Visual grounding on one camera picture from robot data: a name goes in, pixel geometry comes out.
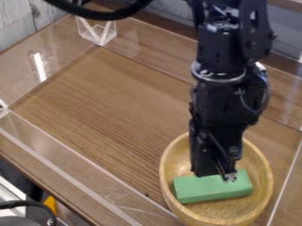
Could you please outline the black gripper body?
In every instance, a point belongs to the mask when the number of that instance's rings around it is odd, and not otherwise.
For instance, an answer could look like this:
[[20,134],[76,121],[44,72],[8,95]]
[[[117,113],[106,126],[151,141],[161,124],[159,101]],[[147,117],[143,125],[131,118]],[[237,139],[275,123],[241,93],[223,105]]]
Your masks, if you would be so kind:
[[239,73],[215,74],[195,64],[191,74],[196,85],[189,90],[188,131],[193,126],[207,139],[215,163],[216,145],[240,148],[243,157],[244,131],[256,124],[270,98],[266,67],[256,64]]

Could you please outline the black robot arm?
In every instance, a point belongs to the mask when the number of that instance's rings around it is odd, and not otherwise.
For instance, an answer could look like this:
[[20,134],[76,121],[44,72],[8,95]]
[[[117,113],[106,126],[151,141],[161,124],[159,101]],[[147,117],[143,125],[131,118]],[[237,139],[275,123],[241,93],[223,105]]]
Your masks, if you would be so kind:
[[243,134],[256,124],[268,99],[267,70],[275,33],[267,0],[188,0],[196,30],[191,75],[188,144],[199,177],[236,180]]

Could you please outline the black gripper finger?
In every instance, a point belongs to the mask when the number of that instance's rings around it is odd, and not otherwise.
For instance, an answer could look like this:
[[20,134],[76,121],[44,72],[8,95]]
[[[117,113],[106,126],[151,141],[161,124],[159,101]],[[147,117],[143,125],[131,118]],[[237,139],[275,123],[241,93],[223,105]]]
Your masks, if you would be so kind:
[[216,145],[216,169],[225,183],[236,181],[236,161],[241,158],[241,149],[223,148]]
[[204,139],[193,126],[189,127],[189,161],[191,171],[197,177],[217,175],[216,164],[213,162],[212,152],[207,147]]

